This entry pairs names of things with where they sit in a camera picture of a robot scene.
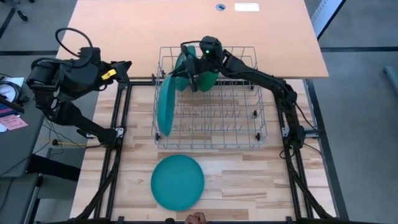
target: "paper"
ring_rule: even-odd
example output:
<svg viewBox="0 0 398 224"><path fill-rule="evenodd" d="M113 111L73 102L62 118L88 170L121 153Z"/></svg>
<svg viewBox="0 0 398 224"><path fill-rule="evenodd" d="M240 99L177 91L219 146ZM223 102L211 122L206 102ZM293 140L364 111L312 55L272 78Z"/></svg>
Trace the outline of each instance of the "paper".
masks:
<svg viewBox="0 0 398 224"><path fill-rule="evenodd" d="M5 131L7 131L7 128L4 125L0 124L0 133Z"/></svg>
<svg viewBox="0 0 398 224"><path fill-rule="evenodd" d="M0 118L0 124L5 126L8 130L14 130L27 126L25 121L18 118L18 116L14 114Z"/></svg>
<svg viewBox="0 0 398 224"><path fill-rule="evenodd" d="M22 87L22 84L24 84L24 77L20 78L10 78L6 77L4 81L9 81L17 84L18 86ZM9 85L1 85L0 86L0 95L6 96L7 101L12 101L15 98L16 92L13 87Z"/></svg>
<svg viewBox="0 0 398 224"><path fill-rule="evenodd" d="M260 11L260 5L258 3L235 3L235 11L258 12Z"/></svg>

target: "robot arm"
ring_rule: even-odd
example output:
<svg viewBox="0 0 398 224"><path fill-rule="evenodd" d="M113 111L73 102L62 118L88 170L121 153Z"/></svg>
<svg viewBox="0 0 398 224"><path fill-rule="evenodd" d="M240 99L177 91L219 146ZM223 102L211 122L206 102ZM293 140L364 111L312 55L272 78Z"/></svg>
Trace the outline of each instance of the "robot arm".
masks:
<svg viewBox="0 0 398 224"><path fill-rule="evenodd" d="M270 90L274 94L275 103L285 114L289 134L284 140L293 149L300 149L305 139L305 130L300 125L296 112L297 93L281 78L276 78L264 72L248 67L242 60L223 50L221 42L210 36L204 37L200 43L203 56L196 58L190 55L184 42L181 44L182 52L185 53L186 61L172 72L173 77L185 77L190 79L193 91L195 86L195 75L203 72L220 72L222 75L232 79L243 79Z"/></svg>
<svg viewBox="0 0 398 224"><path fill-rule="evenodd" d="M34 93L36 108L43 111L47 119L63 126L76 126L84 137L92 134L101 144L117 147L118 132L84 117L72 101L91 91L102 91L114 80L127 83L131 62L103 62L100 49L89 43L90 47L80 49L77 60L35 60L27 85Z"/></svg>

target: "chair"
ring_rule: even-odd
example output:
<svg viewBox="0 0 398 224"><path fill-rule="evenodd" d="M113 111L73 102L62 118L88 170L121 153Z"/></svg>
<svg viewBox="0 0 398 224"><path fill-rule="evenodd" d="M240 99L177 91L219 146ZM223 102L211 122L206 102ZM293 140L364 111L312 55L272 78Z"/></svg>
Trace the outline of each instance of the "chair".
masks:
<svg viewBox="0 0 398 224"><path fill-rule="evenodd" d="M23 21L27 21L27 16L26 14L19 10L19 0L0 0L0 2L4 2L6 4L9 4L17 13L18 16L23 20Z"/></svg>

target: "wooden tabletop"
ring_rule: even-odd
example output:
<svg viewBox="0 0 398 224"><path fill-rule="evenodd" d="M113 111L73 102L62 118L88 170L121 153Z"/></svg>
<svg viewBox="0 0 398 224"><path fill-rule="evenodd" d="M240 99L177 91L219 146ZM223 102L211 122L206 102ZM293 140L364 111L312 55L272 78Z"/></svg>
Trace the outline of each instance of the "wooden tabletop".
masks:
<svg viewBox="0 0 398 224"><path fill-rule="evenodd" d="M277 77L328 76L303 0L259 1L259 10L238 12L234 1L219 0L80 0L68 26L87 34L103 60L131 60L131 77L155 73L161 47L206 35L223 46L253 46L259 69ZM74 52L88 45L72 32L62 42ZM71 55L60 49L58 57Z"/></svg>
<svg viewBox="0 0 398 224"><path fill-rule="evenodd" d="M132 60L131 77L155 73L161 47L178 46L183 41L200 40L205 35L219 38L223 45L255 47L259 69L275 76L328 76L302 0L261 1L259 12L237 12L233 2L228 1L222 2L226 6L224 11L217 11L218 3L215 0L81 0L76 4L69 27L85 32L94 45L101 48L103 60ZM65 34L63 43L73 51L86 46L83 38L71 32ZM58 58L70 58L70 55L60 49ZM289 83L298 93L298 104L311 121L303 82L289 80ZM116 86L111 85L99 93L94 121L105 127L111 122ZM196 211L204 212L209 220L269 221L294 217L286 164L279 157L283 147L274 98L270 91L262 92L268 132L262 147L254 150L173 150L158 149L151 135L155 87L134 86L113 220L118 216L125 216L126 220L165 220L168 217L183 220ZM299 116L302 125L308 127ZM306 143L318 148L316 140ZM205 173L205 191L200 201L186 212L162 208L150 191L154 167L172 154L193 157ZM322 157L307 146L302 149L302 156L310 190L334 215ZM97 191L103 159L103 148L86 150L71 217L77 216ZM104 198L101 216L104 216L108 197Z"/></svg>

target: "white label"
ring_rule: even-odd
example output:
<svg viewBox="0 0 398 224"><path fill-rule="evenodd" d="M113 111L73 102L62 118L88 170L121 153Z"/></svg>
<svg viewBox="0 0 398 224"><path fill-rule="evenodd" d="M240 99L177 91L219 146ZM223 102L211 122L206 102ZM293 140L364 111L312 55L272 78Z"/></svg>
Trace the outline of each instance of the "white label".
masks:
<svg viewBox="0 0 398 224"><path fill-rule="evenodd" d="M260 11L260 6L258 3L235 3L235 11L258 12Z"/></svg>

